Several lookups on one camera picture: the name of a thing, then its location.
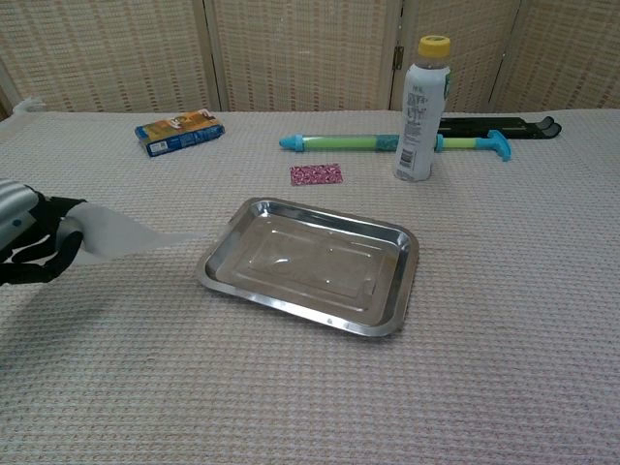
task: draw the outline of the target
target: tray rim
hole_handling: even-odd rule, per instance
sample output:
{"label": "tray rim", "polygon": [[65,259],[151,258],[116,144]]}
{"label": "tray rim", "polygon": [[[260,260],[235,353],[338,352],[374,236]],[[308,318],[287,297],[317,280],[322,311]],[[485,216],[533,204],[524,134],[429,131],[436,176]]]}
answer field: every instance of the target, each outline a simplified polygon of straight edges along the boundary
{"label": "tray rim", "polygon": [[[397,230],[401,233],[404,233],[408,236],[411,246],[409,255],[405,262],[405,268],[403,270],[403,277],[401,279],[401,285],[398,289],[396,301],[394,303],[394,311],[392,317],[385,323],[381,325],[362,325],[359,323],[355,323],[340,317],[336,317],[330,315],[328,313],[324,313],[319,310],[315,310],[309,307],[304,307],[303,305],[298,305],[296,303],[288,302],[285,300],[281,300],[276,297],[271,297],[264,294],[257,294],[250,291],[245,291],[238,287],[235,287],[231,284],[224,283],[222,281],[218,281],[210,278],[206,272],[206,264],[213,255],[213,253],[218,249],[218,247],[222,244],[228,234],[234,229],[236,224],[240,221],[243,213],[247,211],[252,204],[258,202],[278,202],[287,206],[293,206],[296,208],[302,208],[304,210],[313,211],[317,213],[326,214],[329,216],[336,216],[345,220],[354,220],[356,222],[368,223],[372,225],[378,225],[385,228]],[[196,266],[196,276],[198,280],[201,282],[203,286],[206,288],[217,291],[220,293],[235,295],[237,297],[244,298],[246,300],[250,300],[252,302],[259,303],[261,305],[265,305],[267,307],[274,308],[276,310],[281,310],[286,313],[290,313],[292,315],[296,315],[300,318],[304,318],[306,320],[310,320],[316,323],[320,323],[326,326],[332,326],[337,329],[342,329],[344,331],[351,332],[353,334],[358,334],[362,336],[370,336],[370,337],[380,337],[387,336],[392,334],[397,329],[403,326],[405,322],[405,316],[407,314],[407,307],[409,305],[409,297],[411,294],[412,287],[414,286],[414,278],[416,274],[416,268],[418,266],[419,259],[419,243],[418,239],[406,228],[403,228],[398,225],[394,225],[392,223],[387,223],[383,221],[373,220],[371,218],[344,214],[339,211],[330,210],[327,208],[318,208],[311,205],[306,205],[303,203],[297,203],[294,201],[284,201],[282,199],[277,198],[260,198],[253,197],[245,201],[239,209],[235,212],[232,218],[227,223],[226,227],[222,231],[222,233],[218,236],[217,240],[206,250],[206,252],[202,255],[201,259],[198,261]]]}

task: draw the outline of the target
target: green water gun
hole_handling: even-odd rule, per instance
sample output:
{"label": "green water gun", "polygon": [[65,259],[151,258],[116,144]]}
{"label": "green water gun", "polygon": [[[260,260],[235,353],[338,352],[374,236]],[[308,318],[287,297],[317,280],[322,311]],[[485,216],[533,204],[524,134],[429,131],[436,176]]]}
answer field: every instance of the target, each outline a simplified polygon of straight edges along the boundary
{"label": "green water gun", "polygon": [[[379,134],[363,136],[304,136],[295,134],[280,139],[280,146],[304,152],[306,150],[373,150],[395,152],[398,135]],[[494,150],[502,161],[507,162],[512,155],[511,145],[501,132],[492,129],[486,138],[445,138],[437,135],[435,151],[453,149]]]}

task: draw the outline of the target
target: black tool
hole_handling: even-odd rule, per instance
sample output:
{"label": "black tool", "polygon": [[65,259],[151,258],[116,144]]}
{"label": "black tool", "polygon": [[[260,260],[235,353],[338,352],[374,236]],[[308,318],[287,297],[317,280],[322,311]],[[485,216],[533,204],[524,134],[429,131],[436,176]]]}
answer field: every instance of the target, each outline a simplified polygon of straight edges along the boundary
{"label": "black tool", "polygon": [[442,118],[438,132],[448,138],[484,138],[492,129],[500,131],[506,139],[553,139],[560,134],[562,126],[551,116],[538,123],[526,123],[511,116]]}

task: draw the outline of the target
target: beige tablecloth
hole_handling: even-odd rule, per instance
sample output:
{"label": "beige tablecloth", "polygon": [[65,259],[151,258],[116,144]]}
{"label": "beige tablecloth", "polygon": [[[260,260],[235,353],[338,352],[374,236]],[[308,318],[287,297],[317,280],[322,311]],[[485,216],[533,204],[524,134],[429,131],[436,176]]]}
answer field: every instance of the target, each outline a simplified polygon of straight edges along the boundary
{"label": "beige tablecloth", "polygon": [[[204,239],[0,288],[3,463],[620,463],[620,110],[551,113],[553,140],[438,156],[281,151],[397,132],[390,111],[220,113],[220,139],[149,159],[156,114],[0,124],[0,176]],[[540,115],[526,115],[529,120]],[[344,183],[292,187],[337,162]],[[278,197],[411,230],[401,332],[368,339],[203,288],[243,201]]]}

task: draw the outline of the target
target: robotic arm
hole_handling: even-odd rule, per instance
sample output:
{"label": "robotic arm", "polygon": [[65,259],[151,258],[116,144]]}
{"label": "robotic arm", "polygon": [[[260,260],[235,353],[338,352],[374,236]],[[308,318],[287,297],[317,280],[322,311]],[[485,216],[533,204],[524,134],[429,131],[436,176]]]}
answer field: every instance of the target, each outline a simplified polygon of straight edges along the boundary
{"label": "robotic arm", "polygon": [[[83,234],[64,220],[81,202],[85,201],[47,198],[24,184],[0,178],[0,286],[47,283],[69,267]],[[44,264],[29,263],[45,258]]]}

